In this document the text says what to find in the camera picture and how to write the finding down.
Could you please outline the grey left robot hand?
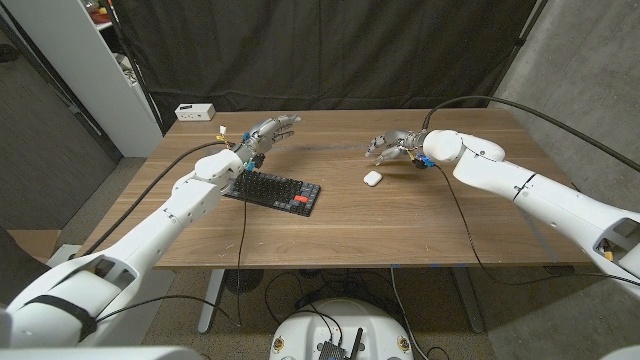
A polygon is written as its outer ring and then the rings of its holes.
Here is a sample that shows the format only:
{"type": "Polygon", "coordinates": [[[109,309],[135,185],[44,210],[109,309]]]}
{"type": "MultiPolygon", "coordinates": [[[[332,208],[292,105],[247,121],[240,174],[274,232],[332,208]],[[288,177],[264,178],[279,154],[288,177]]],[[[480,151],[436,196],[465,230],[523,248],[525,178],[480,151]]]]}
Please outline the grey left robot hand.
{"type": "Polygon", "coordinates": [[[266,154],[275,143],[293,136],[292,127],[300,121],[301,118],[295,114],[263,120],[250,129],[248,138],[243,140],[234,152],[243,162],[248,162],[257,155],[266,154]]]}

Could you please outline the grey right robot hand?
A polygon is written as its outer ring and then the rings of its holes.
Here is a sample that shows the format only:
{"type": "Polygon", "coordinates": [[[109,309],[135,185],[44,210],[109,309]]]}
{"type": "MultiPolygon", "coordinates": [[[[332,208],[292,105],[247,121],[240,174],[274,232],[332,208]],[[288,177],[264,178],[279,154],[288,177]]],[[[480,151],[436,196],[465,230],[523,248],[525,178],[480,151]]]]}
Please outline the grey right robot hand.
{"type": "Polygon", "coordinates": [[[421,148],[427,134],[428,132],[426,130],[419,132],[390,130],[371,140],[365,156],[371,157],[377,149],[384,147],[384,150],[374,160],[374,164],[378,166],[382,162],[397,158],[405,151],[421,148]]]}

